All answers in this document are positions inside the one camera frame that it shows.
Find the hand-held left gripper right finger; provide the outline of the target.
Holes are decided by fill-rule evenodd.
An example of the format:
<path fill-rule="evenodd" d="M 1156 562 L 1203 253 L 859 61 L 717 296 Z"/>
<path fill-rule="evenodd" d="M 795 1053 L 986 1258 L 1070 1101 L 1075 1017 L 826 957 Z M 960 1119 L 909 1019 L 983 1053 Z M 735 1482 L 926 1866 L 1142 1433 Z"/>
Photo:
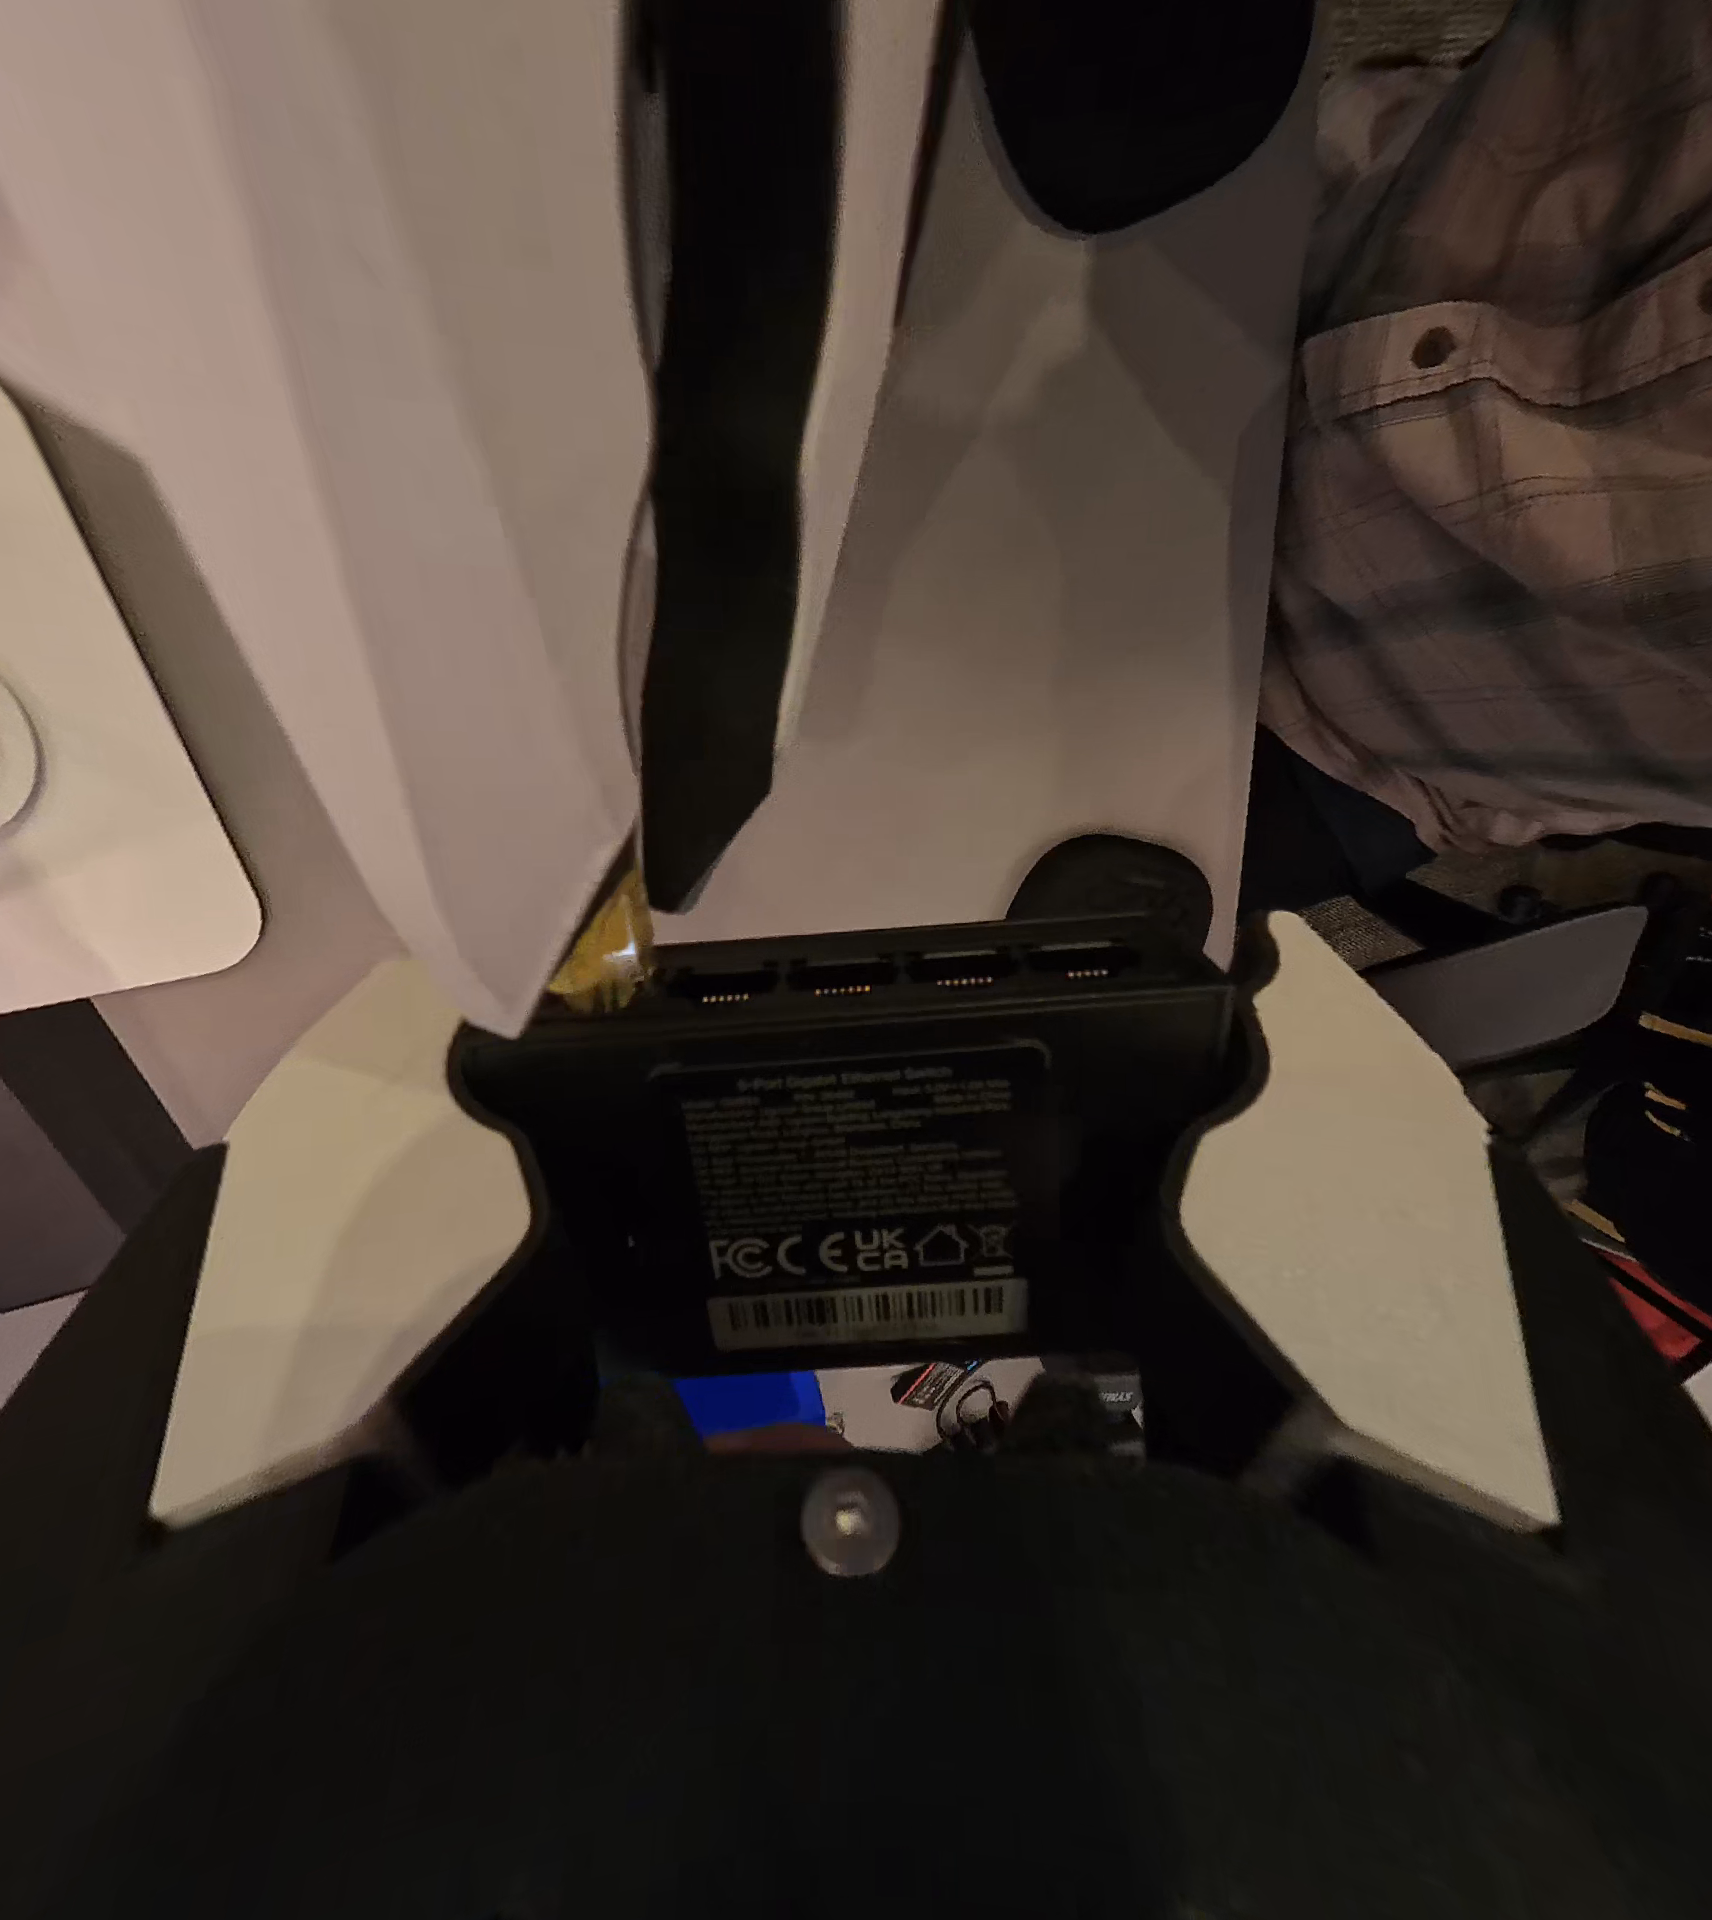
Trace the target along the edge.
<path fill-rule="evenodd" d="M 1254 1092 L 1205 1131 L 1175 1214 L 1205 1290 L 1282 1379 L 1239 1477 L 1280 1494 L 1347 1463 L 1515 1532 L 1557 1529 L 1485 1117 L 1300 916 L 1251 924 L 1241 961 Z"/>

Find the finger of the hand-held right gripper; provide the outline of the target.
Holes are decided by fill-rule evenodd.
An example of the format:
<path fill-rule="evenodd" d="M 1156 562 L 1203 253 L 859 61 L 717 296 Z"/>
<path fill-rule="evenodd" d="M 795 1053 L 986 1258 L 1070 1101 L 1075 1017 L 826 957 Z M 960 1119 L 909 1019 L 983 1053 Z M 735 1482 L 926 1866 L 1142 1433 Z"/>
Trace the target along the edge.
<path fill-rule="evenodd" d="M 626 8 L 626 737 L 654 910 L 701 899 L 796 730 L 959 38 L 956 5 Z"/>
<path fill-rule="evenodd" d="M 516 1034 L 638 816 L 650 454 L 623 5 L 190 8 L 402 824 L 314 774 L 474 1027 Z"/>

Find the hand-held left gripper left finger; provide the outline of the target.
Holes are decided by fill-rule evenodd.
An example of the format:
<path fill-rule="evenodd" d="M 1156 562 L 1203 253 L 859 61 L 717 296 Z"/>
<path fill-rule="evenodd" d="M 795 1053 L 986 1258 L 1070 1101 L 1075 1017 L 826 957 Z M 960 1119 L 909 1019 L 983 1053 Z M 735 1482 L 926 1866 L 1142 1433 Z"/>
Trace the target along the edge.
<path fill-rule="evenodd" d="M 399 1380 L 529 1236 L 512 1145 L 452 1092 L 459 1030 L 421 965 L 383 963 L 229 1128 L 157 1522 L 200 1524 L 367 1447 Z"/>

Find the blue plastic bin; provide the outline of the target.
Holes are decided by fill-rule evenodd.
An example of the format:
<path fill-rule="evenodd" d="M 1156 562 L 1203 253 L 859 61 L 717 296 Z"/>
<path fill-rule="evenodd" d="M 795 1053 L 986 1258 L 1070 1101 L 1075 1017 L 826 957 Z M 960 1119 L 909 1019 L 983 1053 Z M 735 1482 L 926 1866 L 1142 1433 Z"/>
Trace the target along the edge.
<path fill-rule="evenodd" d="M 677 1398 L 704 1442 L 801 1429 L 830 1433 L 814 1371 L 758 1371 L 674 1379 Z"/>

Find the black ethernet switch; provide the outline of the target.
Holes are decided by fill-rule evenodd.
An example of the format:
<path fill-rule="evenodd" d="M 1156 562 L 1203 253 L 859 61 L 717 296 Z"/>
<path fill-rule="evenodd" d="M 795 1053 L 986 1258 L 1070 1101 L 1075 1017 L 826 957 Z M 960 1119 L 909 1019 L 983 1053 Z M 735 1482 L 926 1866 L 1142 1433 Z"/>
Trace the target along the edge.
<path fill-rule="evenodd" d="M 617 1012 L 464 1028 L 450 1081 L 532 1269 L 656 1373 L 1128 1353 L 1234 1025 L 1155 919 L 940 924 L 671 946 Z"/>

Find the white document stand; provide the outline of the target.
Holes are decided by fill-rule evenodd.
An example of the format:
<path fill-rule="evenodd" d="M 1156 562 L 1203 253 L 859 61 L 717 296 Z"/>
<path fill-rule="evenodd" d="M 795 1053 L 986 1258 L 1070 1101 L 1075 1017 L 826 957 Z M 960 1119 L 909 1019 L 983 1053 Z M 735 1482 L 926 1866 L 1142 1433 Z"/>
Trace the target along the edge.
<path fill-rule="evenodd" d="M 264 908 L 0 386 L 0 1017 L 196 980 Z"/>

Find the person's plaid shirt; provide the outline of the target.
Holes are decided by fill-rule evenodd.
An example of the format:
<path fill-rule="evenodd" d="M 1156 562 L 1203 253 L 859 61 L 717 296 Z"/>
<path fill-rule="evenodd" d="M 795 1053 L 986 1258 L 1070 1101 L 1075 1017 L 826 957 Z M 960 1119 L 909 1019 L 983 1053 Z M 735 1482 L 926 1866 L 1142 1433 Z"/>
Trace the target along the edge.
<path fill-rule="evenodd" d="M 1258 718 L 1437 852 L 1712 831 L 1712 3 L 1329 82 Z"/>

